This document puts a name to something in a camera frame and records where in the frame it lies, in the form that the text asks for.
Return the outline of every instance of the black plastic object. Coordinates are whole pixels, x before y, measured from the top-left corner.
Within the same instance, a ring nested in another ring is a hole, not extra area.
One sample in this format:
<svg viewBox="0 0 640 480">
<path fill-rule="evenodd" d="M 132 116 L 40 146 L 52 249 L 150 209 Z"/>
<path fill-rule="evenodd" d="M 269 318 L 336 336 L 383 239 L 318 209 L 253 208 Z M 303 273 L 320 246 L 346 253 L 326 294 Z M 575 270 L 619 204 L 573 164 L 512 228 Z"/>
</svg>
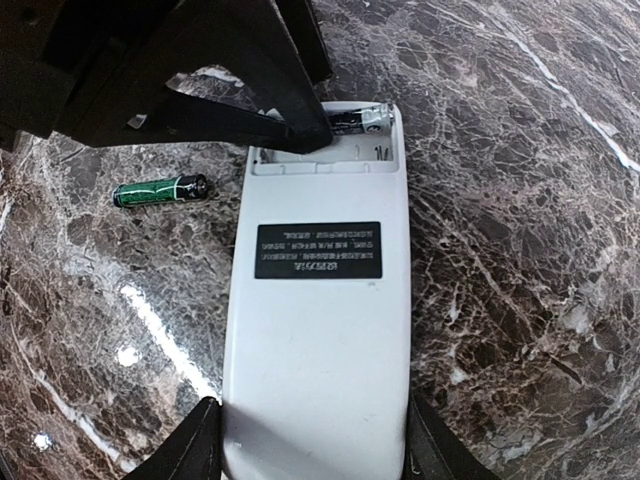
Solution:
<svg viewBox="0 0 640 480">
<path fill-rule="evenodd" d="M 435 410 L 409 401 L 403 480 L 499 480 L 465 448 Z"/>
<path fill-rule="evenodd" d="M 221 409 L 215 399 L 203 399 L 160 448 L 124 480 L 219 480 Z M 412 396 L 402 480 L 499 478 L 471 455 L 426 402 Z"/>
<path fill-rule="evenodd" d="M 220 404 L 203 398 L 160 448 L 124 480 L 220 480 Z"/>
<path fill-rule="evenodd" d="M 0 453 L 0 480 L 16 480 L 16 477 L 11 473 L 11 469 L 9 468 L 9 463 Z"/>
<path fill-rule="evenodd" d="M 0 148 L 17 130 L 93 147 L 228 141 L 308 153 L 332 140 L 312 86 L 331 66 L 310 0 L 1 3 Z M 282 120 L 167 86 L 207 65 Z"/>
</svg>

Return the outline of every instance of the battery compartment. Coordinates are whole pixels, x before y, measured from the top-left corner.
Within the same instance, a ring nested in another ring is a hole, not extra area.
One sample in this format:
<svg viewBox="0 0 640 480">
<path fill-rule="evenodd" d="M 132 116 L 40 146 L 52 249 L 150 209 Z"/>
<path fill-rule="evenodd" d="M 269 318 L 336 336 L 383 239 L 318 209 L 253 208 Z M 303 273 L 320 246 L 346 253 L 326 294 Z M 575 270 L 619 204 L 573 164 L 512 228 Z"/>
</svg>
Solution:
<svg viewBox="0 0 640 480">
<path fill-rule="evenodd" d="M 345 103 L 324 105 L 327 111 L 345 111 Z M 353 109 L 369 105 L 376 104 L 353 102 Z M 306 155 L 251 148 L 249 161 L 254 175 L 395 172 L 398 170 L 396 137 L 395 126 L 384 133 L 335 136 L 331 145 Z"/>
</svg>

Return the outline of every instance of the label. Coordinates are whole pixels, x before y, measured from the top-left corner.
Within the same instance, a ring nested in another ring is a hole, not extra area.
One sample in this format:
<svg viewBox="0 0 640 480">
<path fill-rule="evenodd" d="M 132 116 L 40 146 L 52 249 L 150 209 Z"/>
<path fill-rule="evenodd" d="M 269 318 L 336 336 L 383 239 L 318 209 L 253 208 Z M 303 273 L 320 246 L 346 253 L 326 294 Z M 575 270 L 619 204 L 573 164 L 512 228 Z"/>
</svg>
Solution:
<svg viewBox="0 0 640 480">
<path fill-rule="evenodd" d="M 382 278 L 380 223 L 260 225 L 255 278 Z"/>
<path fill-rule="evenodd" d="M 366 132 L 362 115 L 358 112 L 336 113 L 329 116 L 329 123 L 334 135 L 357 135 Z"/>
<path fill-rule="evenodd" d="M 117 195 L 123 206 L 146 205 L 151 203 L 172 202 L 176 200 L 176 184 L 179 178 L 159 180 L 155 182 L 122 185 Z"/>
</svg>

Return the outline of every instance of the marble surface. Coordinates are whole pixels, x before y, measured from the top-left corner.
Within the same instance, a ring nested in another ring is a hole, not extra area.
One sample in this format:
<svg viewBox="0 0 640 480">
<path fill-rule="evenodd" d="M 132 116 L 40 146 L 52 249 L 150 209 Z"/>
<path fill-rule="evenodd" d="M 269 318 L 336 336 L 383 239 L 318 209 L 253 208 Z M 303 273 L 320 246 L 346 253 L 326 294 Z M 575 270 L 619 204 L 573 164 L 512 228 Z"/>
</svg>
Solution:
<svg viewBox="0 0 640 480">
<path fill-rule="evenodd" d="M 640 4 L 317 7 L 322 99 L 404 114 L 415 390 L 501 478 L 640 477 Z M 120 478 L 220 391 L 244 158 L 60 135 L 2 153 L 0 448 L 19 480 Z M 180 172 L 215 195 L 109 204 Z"/>
</svg>

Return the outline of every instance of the white remote control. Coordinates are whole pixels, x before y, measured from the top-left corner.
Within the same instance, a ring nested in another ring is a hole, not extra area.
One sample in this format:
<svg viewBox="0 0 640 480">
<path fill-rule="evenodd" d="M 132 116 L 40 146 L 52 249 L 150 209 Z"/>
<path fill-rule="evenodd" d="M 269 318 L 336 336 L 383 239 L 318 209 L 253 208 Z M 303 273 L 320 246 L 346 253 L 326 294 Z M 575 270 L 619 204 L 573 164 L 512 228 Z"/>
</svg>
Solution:
<svg viewBox="0 0 640 480">
<path fill-rule="evenodd" d="M 389 131 L 336 137 L 309 155 L 250 149 L 223 381 L 232 480 L 401 477 L 408 210 L 395 107 Z"/>
</svg>

